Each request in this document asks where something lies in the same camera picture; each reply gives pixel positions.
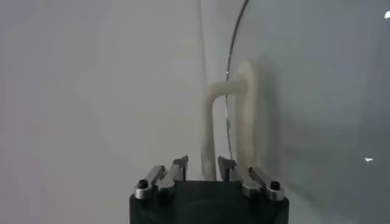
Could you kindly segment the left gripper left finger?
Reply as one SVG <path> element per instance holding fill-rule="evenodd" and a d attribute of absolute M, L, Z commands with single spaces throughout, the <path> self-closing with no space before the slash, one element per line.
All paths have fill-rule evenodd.
<path fill-rule="evenodd" d="M 164 166 L 154 166 L 134 187 L 134 197 L 147 200 L 156 191 L 158 194 L 172 195 L 177 181 L 186 181 L 188 156 L 177 158 L 168 170 Z"/>

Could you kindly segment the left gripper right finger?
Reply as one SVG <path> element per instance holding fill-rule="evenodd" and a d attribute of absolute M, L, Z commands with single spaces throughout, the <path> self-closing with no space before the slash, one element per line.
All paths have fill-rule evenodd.
<path fill-rule="evenodd" d="M 232 159 L 218 157 L 219 171 L 223 181 L 238 181 L 241 191 L 246 197 L 263 194 L 270 201 L 282 201 L 285 197 L 284 188 L 277 180 L 272 180 L 259 168 L 249 167 L 241 170 Z"/>

